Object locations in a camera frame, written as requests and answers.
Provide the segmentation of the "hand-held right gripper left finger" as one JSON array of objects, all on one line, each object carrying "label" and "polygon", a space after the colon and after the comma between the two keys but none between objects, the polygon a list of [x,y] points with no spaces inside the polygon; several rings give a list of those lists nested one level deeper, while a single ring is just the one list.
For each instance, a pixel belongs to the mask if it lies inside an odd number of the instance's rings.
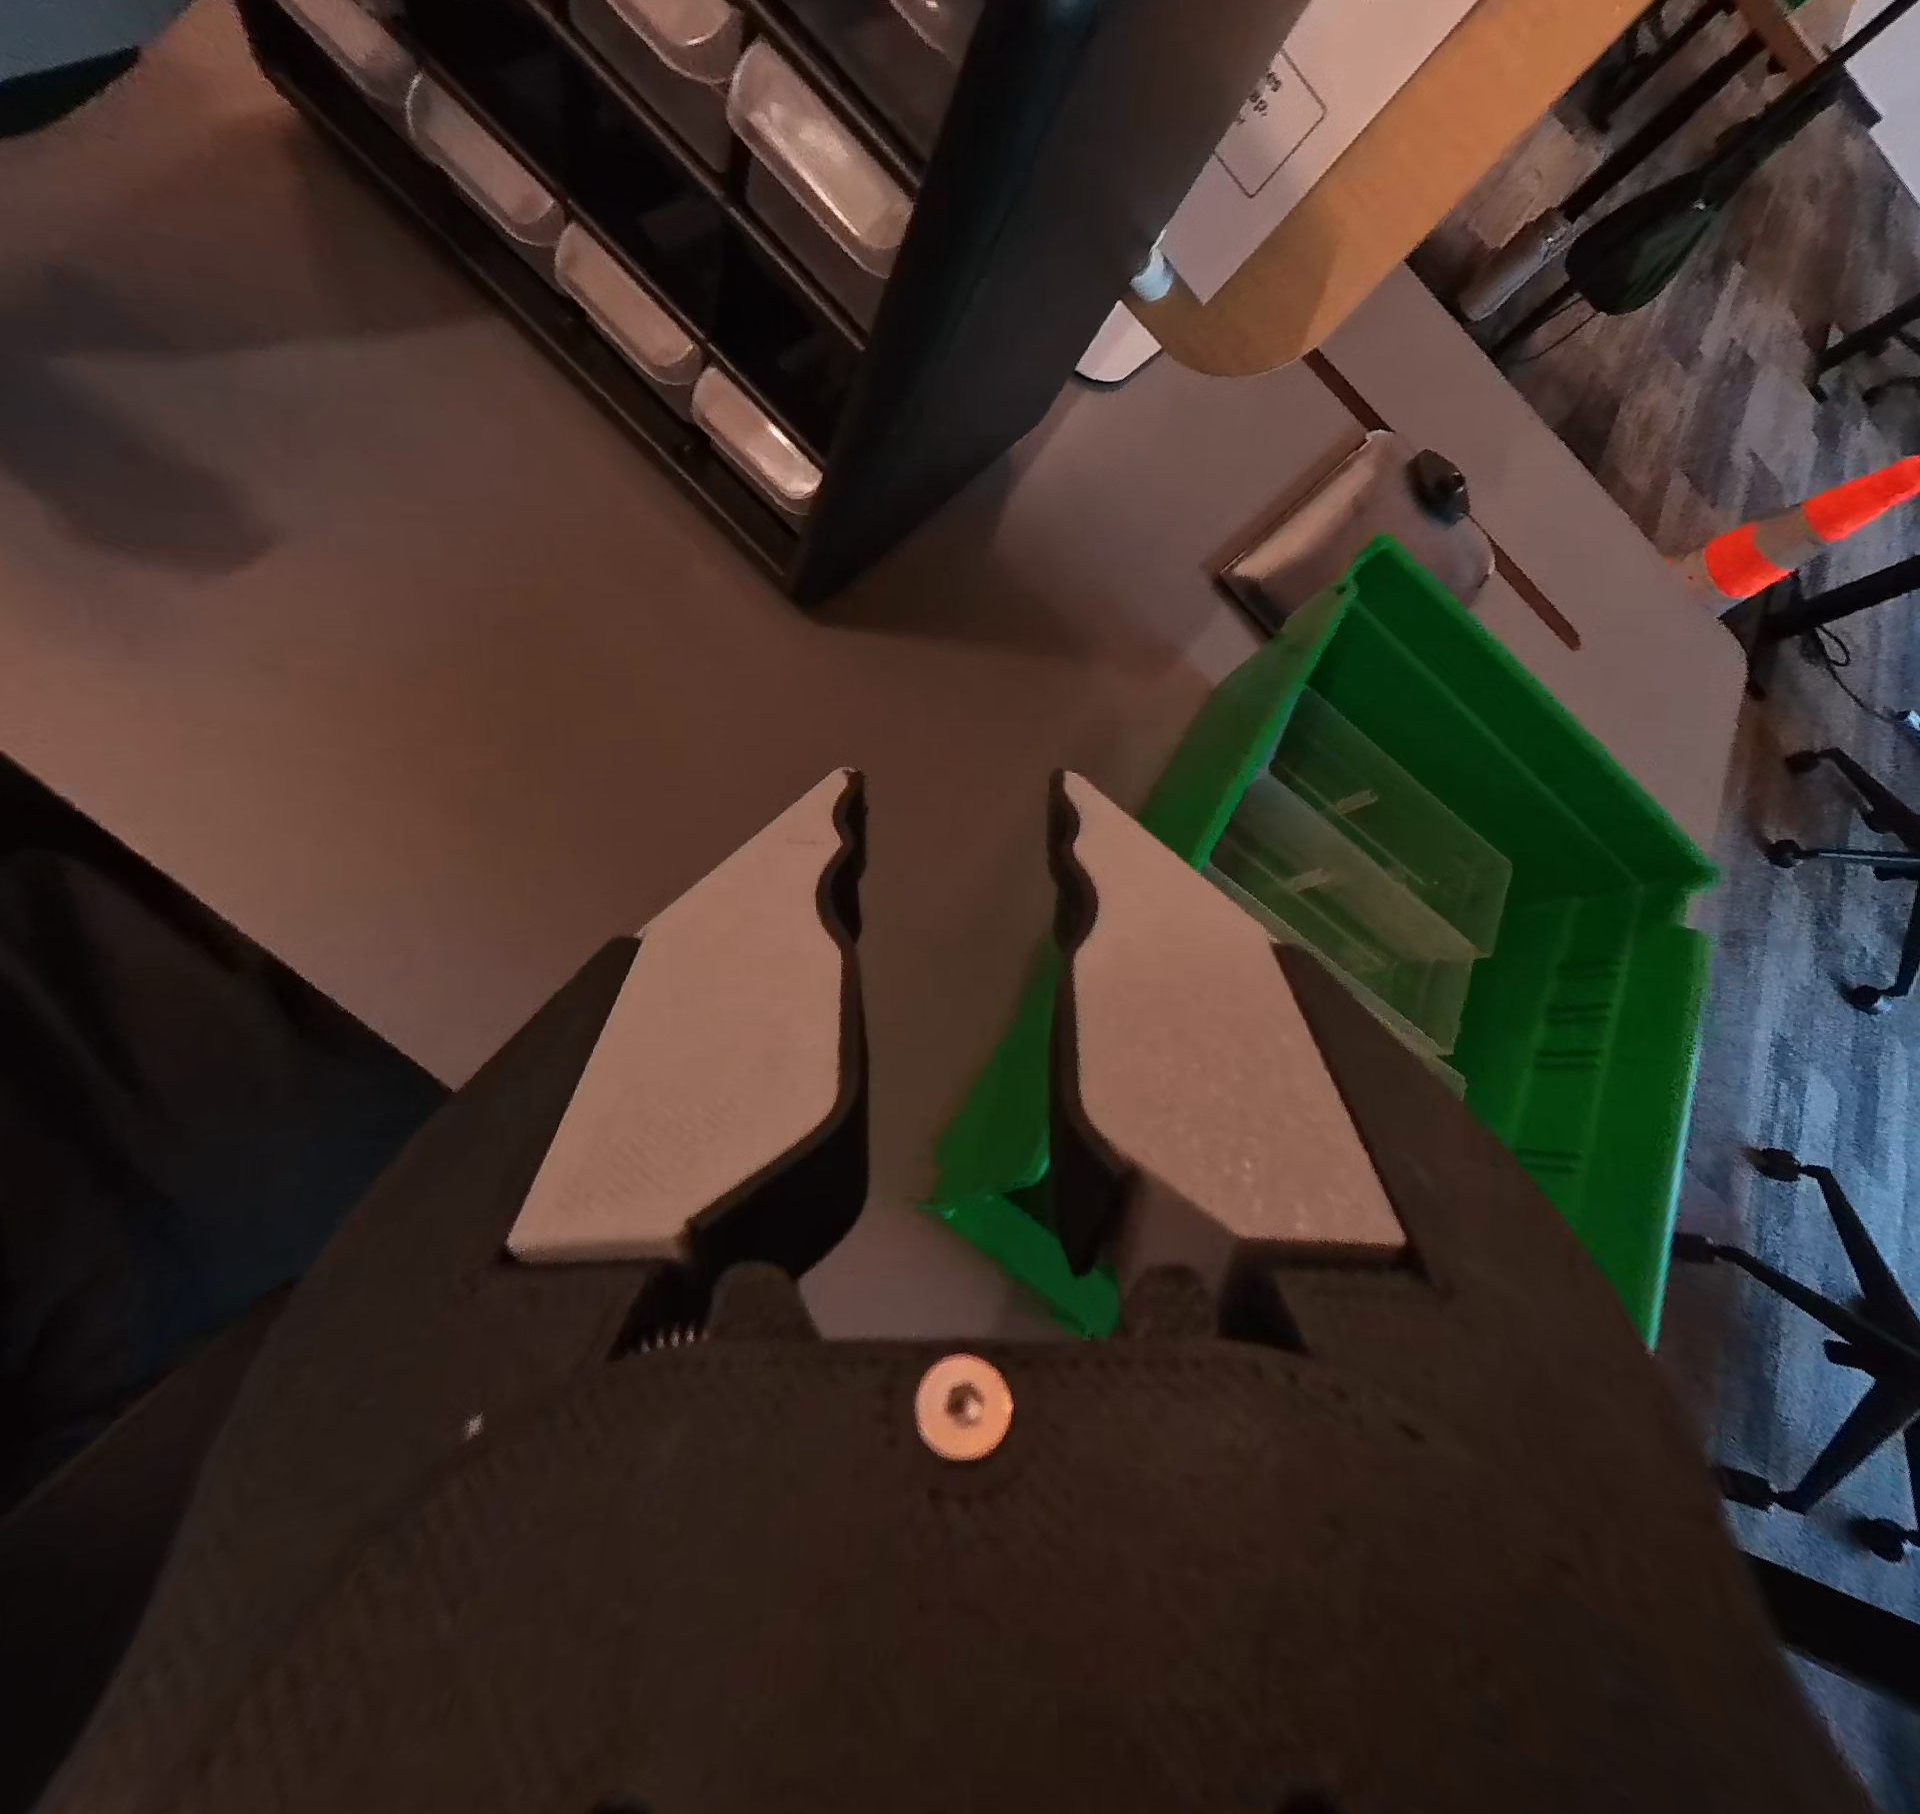
[{"label": "hand-held right gripper left finger", "polygon": [[863,776],[827,771],[640,931],[507,1234],[522,1266],[809,1275],[867,1200]]}]

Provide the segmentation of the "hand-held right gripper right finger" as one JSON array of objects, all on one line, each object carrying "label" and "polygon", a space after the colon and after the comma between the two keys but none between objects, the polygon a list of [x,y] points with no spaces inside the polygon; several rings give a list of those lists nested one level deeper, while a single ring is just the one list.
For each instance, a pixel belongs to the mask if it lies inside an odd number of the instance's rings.
[{"label": "hand-held right gripper right finger", "polygon": [[1406,1231],[1274,941],[1073,771],[1050,783],[1048,866],[1046,1222],[1070,1270],[1399,1263]]}]

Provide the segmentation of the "clear plastic drawer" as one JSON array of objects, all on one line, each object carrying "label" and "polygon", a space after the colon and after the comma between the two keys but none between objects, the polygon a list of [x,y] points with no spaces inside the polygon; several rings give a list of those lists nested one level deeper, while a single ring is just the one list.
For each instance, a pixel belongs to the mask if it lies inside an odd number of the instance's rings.
[{"label": "clear plastic drawer", "polygon": [[1387,876],[1387,930],[1408,955],[1494,953],[1511,862],[1321,695],[1299,695],[1271,776]]},{"label": "clear plastic drawer", "polygon": [[1271,941],[1312,953],[1408,1048],[1452,1057],[1477,948],[1307,795],[1260,773],[1203,874]]}]

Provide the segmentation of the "green plastic bin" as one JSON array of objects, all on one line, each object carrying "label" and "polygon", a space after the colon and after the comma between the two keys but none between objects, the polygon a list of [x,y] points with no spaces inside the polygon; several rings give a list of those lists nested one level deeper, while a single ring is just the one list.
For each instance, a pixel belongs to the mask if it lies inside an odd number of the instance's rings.
[{"label": "green plastic bin", "polygon": [[[1513,867],[1449,1059],[1408,1048],[1312,953],[1274,941],[1357,1129],[1361,1100],[1406,1121],[1412,1096],[1459,1099],[1655,1343],[1708,976],[1708,939],[1686,917],[1714,867],[1507,649],[1374,538],[1212,693],[1136,817],[1202,878],[1237,803],[1271,773],[1300,693],[1326,699]],[[930,1210],[1066,1326],[1104,1335],[1134,1279],[1073,1275],[1046,1222],[1059,965],[1052,931],[937,1140]],[[1383,1157],[1370,1157],[1387,1188]]]}]

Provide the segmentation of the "black drawer cabinet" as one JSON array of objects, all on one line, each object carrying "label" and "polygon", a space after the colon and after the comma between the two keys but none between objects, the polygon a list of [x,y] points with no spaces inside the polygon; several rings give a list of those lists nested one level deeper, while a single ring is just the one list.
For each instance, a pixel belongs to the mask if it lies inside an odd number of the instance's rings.
[{"label": "black drawer cabinet", "polygon": [[234,0],[277,92],[793,603],[867,572],[1048,413],[1310,0],[771,0],[900,132],[918,190],[804,528],[684,427],[267,0]]}]

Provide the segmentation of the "black chair base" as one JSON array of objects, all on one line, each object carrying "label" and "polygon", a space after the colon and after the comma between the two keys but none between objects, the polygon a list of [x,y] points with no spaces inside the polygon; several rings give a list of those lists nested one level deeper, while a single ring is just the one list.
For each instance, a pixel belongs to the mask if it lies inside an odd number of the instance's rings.
[{"label": "black chair base", "polygon": [[1917,813],[1885,783],[1839,748],[1798,748],[1776,755],[1780,769],[1802,781],[1828,769],[1865,829],[1865,843],[1808,843],[1793,837],[1764,841],[1764,863],[1776,872],[1808,866],[1861,871],[1885,886],[1909,887],[1909,911],[1890,982],[1843,984],[1841,999],[1861,1016],[1881,1017],[1912,998],[1917,984]]},{"label": "black chair base", "polygon": [[1828,1332],[1826,1359],[1857,1370],[1868,1390],[1812,1466],[1791,1490],[1775,1490],[1750,1469],[1716,1467],[1716,1487],[1738,1508],[1770,1513],[1809,1513],[1885,1446],[1898,1443],[1907,1460],[1909,1490],[1917,1490],[1917,1313],[1862,1219],[1847,1200],[1837,1174],[1826,1164],[1797,1161],[1782,1149],[1748,1151],[1750,1168],[1776,1184],[1809,1181],[1826,1205],[1841,1253],[1854,1270],[1857,1303],[1826,1298],[1782,1275],[1754,1254],[1717,1243],[1697,1233],[1674,1233],[1669,1259],[1685,1266],[1730,1266],[1775,1298]]}]

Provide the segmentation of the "orange white traffic cone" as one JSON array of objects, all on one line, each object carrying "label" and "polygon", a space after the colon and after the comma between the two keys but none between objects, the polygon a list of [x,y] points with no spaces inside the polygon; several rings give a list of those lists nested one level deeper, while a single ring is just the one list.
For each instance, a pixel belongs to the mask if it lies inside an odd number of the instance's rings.
[{"label": "orange white traffic cone", "polygon": [[1915,496],[1917,458],[1902,458],[1717,534],[1689,556],[1685,573],[1716,614],[1724,614],[1786,582],[1809,556],[1837,548]]}]

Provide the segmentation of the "wooden board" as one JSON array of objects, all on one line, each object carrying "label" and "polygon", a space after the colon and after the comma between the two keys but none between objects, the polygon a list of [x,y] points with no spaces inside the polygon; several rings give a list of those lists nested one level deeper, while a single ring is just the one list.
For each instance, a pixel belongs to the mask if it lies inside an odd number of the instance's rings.
[{"label": "wooden board", "polygon": [[1479,0],[1212,299],[1120,305],[1181,367],[1253,378],[1323,347],[1650,0]]}]

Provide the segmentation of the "white instruction poster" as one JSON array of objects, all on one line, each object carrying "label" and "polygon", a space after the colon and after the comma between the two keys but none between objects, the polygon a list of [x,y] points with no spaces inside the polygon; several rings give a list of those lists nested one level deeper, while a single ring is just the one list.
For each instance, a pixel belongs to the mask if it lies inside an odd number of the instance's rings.
[{"label": "white instruction poster", "polygon": [[1164,232],[1209,302],[1406,90],[1425,121],[1518,132],[1645,0],[1310,0]]}]

